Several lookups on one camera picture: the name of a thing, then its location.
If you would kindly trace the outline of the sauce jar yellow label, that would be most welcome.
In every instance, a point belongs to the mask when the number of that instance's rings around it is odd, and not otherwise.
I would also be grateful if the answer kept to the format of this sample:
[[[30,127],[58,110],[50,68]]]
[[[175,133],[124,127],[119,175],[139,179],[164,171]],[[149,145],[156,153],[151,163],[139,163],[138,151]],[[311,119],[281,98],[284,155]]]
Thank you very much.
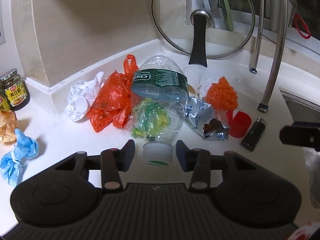
[[[1,88],[4,91],[12,111],[22,109],[30,101],[30,94],[20,74],[18,74],[17,68],[13,68],[1,75]]]

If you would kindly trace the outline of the white wall vent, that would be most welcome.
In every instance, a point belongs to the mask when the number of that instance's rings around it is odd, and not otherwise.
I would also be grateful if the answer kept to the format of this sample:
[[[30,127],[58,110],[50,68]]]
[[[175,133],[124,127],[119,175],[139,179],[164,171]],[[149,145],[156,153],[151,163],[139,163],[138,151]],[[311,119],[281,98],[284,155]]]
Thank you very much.
[[[3,10],[2,0],[0,0],[0,45],[5,43],[4,25],[3,25]]]

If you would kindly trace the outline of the silver foil sachet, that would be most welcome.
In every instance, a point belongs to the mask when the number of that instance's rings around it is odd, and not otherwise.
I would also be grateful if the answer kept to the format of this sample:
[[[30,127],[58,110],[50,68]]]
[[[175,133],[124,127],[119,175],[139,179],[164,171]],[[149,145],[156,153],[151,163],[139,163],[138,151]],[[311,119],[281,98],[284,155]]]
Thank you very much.
[[[205,140],[225,141],[229,138],[230,127],[218,119],[212,105],[198,98],[188,98],[184,122]]]

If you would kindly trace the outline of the crumpled beige plastic bag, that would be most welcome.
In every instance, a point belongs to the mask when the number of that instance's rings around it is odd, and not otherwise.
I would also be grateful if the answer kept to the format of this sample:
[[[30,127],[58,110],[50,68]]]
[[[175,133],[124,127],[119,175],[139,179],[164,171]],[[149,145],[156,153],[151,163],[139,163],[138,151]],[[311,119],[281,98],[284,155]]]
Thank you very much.
[[[1,143],[16,141],[15,129],[18,127],[16,114],[12,111],[1,110]]]

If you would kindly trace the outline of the crumpled blue glove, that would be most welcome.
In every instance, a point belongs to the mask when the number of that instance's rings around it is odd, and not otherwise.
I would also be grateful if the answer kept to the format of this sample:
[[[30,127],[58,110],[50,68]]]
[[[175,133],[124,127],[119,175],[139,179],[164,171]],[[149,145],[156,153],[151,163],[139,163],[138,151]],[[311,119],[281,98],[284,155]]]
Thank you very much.
[[[26,136],[19,128],[16,128],[14,133],[14,148],[1,158],[1,176],[12,187],[21,182],[22,161],[35,158],[39,154],[39,144],[36,140]]]

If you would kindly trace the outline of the orange plastic bag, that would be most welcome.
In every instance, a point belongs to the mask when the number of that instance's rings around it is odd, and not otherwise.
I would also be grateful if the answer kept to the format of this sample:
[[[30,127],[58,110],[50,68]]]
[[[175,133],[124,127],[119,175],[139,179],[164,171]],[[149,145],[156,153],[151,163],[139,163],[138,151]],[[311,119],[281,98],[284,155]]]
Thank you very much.
[[[124,72],[113,72],[87,112],[87,116],[95,132],[101,132],[112,124],[116,128],[123,128],[131,114],[131,82],[134,73],[138,70],[136,57],[132,54],[126,56]]]

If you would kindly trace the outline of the green yellow plastic wrapper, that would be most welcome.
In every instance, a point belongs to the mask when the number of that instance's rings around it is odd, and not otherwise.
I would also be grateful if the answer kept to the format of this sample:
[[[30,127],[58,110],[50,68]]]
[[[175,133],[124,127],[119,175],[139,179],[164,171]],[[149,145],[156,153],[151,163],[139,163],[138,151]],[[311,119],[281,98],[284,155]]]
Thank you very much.
[[[150,98],[143,99],[132,109],[132,136],[153,138],[170,125],[170,117],[164,105]]]

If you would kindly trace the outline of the steel dish rack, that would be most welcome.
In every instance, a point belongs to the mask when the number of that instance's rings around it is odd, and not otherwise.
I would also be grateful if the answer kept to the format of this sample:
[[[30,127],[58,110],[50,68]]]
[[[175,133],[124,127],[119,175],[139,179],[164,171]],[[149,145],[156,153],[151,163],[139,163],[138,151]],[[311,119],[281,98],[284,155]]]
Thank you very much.
[[[285,47],[285,38],[287,32],[287,9],[288,9],[288,0],[279,0],[278,7],[278,16],[277,16],[277,39],[273,43],[276,45],[272,67],[268,77],[265,91],[263,93],[262,99],[259,102],[257,110],[261,113],[268,112],[268,104],[271,98],[271,95],[276,84],[277,76],[280,70],[280,65],[282,62],[284,47]],[[264,13],[265,13],[265,0],[260,0],[260,13],[259,13],[259,22],[258,22],[258,33],[257,39],[255,42],[254,57],[249,71],[253,74],[257,73],[257,65],[260,55],[260,48],[263,35],[263,23],[264,23]]]

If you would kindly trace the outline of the black lighter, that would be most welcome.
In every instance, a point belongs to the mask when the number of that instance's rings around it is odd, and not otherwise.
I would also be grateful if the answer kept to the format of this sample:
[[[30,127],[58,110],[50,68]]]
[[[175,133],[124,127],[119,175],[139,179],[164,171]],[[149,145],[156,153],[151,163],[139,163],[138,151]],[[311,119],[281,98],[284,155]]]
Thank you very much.
[[[263,118],[257,118],[242,140],[241,146],[246,150],[253,152],[263,135],[266,126],[267,122]]]

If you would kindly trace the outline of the green cutting board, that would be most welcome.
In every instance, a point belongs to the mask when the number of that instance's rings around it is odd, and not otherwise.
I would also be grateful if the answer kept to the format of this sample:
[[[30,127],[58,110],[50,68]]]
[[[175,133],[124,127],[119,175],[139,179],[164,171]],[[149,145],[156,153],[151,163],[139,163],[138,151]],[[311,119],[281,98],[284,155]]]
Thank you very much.
[[[225,23],[225,28],[227,31],[233,31],[234,30],[234,25],[233,25],[233,20],[232,20],[232,13],[231,9],[229,6],[229,1],[228,0],[219,0],[220,1],[220,6],[223,14],[223,20]]]

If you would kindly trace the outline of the glass pot lid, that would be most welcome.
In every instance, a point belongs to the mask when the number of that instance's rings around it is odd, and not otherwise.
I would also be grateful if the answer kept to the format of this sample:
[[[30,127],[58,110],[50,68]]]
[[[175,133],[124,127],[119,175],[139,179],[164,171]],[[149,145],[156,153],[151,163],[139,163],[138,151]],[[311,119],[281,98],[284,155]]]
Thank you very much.
[[[216,28],[203,0],[152,0],[151,14],[161,37],[173,48],[189,57],[189,64],[207,66],[239,53],[250,41],[255,29],[252,0],[228,0],[234,25],[227,31],[218,0]]]

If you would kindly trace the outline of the red handled scissors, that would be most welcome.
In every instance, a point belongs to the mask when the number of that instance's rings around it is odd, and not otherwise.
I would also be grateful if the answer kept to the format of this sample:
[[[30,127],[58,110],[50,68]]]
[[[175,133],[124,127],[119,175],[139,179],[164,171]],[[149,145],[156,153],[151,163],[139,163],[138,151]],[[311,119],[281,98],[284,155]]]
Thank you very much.
[[[289,18],[289,27],[294,27],[302,38],[306,40],[310,39],[311,33],[309,30],[309,26],[306,24],[299,13],[297,0],[289,0],[289,2],[292,7]]]

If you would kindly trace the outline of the steel sink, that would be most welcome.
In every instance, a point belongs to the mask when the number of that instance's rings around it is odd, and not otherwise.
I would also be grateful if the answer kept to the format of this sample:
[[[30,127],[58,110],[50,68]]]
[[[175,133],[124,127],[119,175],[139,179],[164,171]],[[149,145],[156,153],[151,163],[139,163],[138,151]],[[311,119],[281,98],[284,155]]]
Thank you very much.
[[[283,90],[280,92],[286,102],[294,122],[319,123],[319,105]]]

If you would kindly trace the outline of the crushed clear plastic bottle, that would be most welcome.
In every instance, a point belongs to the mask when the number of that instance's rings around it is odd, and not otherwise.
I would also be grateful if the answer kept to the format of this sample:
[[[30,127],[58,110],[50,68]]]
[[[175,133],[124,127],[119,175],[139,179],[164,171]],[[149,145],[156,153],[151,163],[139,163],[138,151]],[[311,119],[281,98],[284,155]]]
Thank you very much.
[[[170,58],[156,55],[147,59],[134,73],[131,83],[131,111],[143,99],[162,103],[170,117],[170,125],[153,138],[142,138],[143,161],[147,165],[169,167],[172,164],[173,140],[185,118],[188,81]]]

